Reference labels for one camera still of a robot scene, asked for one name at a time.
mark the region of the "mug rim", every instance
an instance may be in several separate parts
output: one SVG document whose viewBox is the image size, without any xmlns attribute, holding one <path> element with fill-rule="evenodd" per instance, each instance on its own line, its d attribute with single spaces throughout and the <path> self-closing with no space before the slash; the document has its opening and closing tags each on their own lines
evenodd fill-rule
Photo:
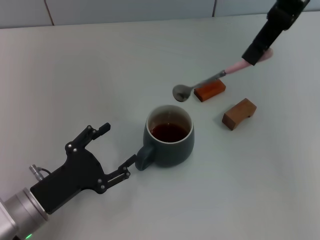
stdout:
<svg viewBox="0 0 320 240">
<path fill-rule="evenodd" d="M 155 138 L 155 136 L 153 136 L 152 133 L 150 132 L 149 126 L 148 126 L 148 125 L 149 125 L 149 118 L 150 118 L 151 114 L 152 114 L 155 110 L 157 110 L 158 108 L 171 107 L 171 106 L 174 106 L 174 107 L 177 107 L 177 108 L 183 110 L 183 111 L 189 116 L 189 118 L 190 118 L 190 120 L 191 120 L 191 128 L 190 128 L 190 131 L 189 131 L 188 135 L 187 135 L 186 137 L 184 137 L 183 139 L 179 140 L 179 141 L 174 141 L 174 142 L 161 141 L 161 140 Z M 154 140 L 158 141 L 159 143 L 169 144 L 169 145 L 178 144 L 178 143 L 183 142 L 184 140 L 186 140 L 186 139 L 191 135 L 191 133 L 192 133 L 193 130 L 194 130 L 194 121 L 193 121 L 192 118 L 190 117 L 190 114 L 189 114 L 186 110 L 184 110 L 182 107 L 177 106 L 177 105 L 173 105 L 173 104 L 161 105 L 161 106 L 157 106 L 156 108 L 154 108 L 154 109 L 149 113 L 148 117 L 146 118 L 145 125 L 146 125 L 146 130 L 148 131 L 149 135 L 150 135 Z"/>
</svg>

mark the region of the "pink handle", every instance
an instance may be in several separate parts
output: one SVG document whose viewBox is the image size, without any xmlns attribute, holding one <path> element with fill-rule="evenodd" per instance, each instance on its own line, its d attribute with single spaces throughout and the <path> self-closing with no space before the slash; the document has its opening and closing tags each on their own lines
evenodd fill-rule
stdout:
<svg viewBox="0 0 320 240">
<path fill-rule="evenodd" d="M 258 63 L 271 58 L 273 55 L 274 55 L 274 51 L 271 48 L 269 48 L 267 51 L 265 51 L 265 53 L 259 59 Z M 237 71 L 239 71 L 241 69 L 245 69 L 245 68 L 247 68 L 249 66 L 251 66 L 251 64 L 243 59 L 241 61 L 238 61 L 236 64 L 228 67 L 224 71 L 225 71 L 226 74 L 233 74 L 233 73 L 235 73 L 235 72 L 237 72 Z"/>
</svg>

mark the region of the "white wall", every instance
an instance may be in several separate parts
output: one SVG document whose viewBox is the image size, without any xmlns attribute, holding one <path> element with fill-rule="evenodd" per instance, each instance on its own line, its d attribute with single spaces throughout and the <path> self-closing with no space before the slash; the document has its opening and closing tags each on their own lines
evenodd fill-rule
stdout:
<svg viewBox="0 0 320 240">
<path fill-rule="evenodd" d="M 215 16 L 266 14 L 276 0 L 217 0 Z M 307 11 L 320 10 L 320 0 L 311 0 Z"/>
<path fill-rule="evenodd" d="M 55 25 L 209 18 L 215 0 L 47 0 Z"/>
<path fill-rule="evenodd" d="M 44 0 L 0 0 L 0 29 L 50 25 Z"/>
</svg>

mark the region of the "mug handle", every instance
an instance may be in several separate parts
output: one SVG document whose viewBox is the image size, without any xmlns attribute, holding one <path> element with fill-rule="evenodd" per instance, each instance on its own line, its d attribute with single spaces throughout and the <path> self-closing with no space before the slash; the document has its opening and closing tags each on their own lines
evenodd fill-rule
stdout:
<svg viewBox="0 0 320 240">
<path fill-rule="evenodd" d="M 137 160 L 135 161 L 135 167 L 139 171 L 145 170 L 155 160 L 156 149 L 153 145 L 143 146 L 137 153 Z"/>
</svg>

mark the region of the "mug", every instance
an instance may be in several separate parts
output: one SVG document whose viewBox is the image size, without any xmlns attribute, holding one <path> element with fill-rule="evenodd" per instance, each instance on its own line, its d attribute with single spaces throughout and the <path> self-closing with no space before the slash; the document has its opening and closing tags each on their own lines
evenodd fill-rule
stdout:
<svg viewBox="0 0 320 240">
<path fill-rule="evenodd" d="M 154 109 L 146 119 L 143 147 L 137 153 L 135 167 L 145 170 L 152 163 L 172 167 L 185 161 L 195 144 L 194 123 L 179 106 L 164 105 Z"/>
</svg>

